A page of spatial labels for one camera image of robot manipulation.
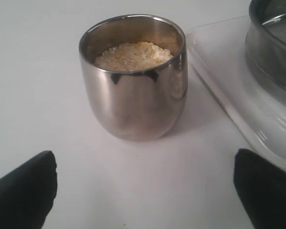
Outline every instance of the mesh strainer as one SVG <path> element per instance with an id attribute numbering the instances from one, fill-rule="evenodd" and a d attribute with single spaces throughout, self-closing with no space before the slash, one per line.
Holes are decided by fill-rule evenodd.
<path id="1" fill-rule="evenodd" d="M 286 103 L 286 0 L 252 0 L 249 14 L 249 67 L 265 89 Z"/>

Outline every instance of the clear plastic container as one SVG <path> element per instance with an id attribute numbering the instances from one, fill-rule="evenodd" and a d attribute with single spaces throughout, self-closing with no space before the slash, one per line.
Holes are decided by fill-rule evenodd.
<path id="1" fill-rule="evenodd" d="M 245 60 L 248 16 L 187 33 L 189 63 L 247 141 L 286 170 L 286 107 L 266 92 Z"/>

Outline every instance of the rice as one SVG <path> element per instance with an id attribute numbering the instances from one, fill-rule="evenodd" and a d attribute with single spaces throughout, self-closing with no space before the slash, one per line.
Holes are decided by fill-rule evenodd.
<path id="1" fill-rule="evenodd" d="M 172 57 L 168 49 L 150 42 L 125 43 L 104 51 L 94 64 L 106 70 L 131 72 L 156 67 Z"/>

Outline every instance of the white table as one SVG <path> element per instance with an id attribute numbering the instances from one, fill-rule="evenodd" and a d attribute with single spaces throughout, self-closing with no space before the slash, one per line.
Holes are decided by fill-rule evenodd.
<path id="1" fill-rule="evenodd" d="M 233 160 L 249 147 L 190 71 L 184 115 L 157 141 L 116 139 L 91 113 L 81 35 L 129 13 L 190 27 L 246 15 L 250 0 L 0 1 L 0 177 L 50 149 L 58 195 L 44 229 L 249 229 Z"/>

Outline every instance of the metal cup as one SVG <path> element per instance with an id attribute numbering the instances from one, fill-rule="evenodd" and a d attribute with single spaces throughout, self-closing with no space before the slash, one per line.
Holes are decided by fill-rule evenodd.
<path id="1" fill-rule="evenodd" d="M 100 69 L 93 63 L 105 50 L 123 43 L 152 42 L 173 58 L 137 72 Z M 90 28 L 79 43 L 80 61 L 95 117 L 112 135 L 132 140 L 157 139 L 180 117 L 187 94 L 185 35 L 175 23 L 152 15 L 124 15 Z"/>

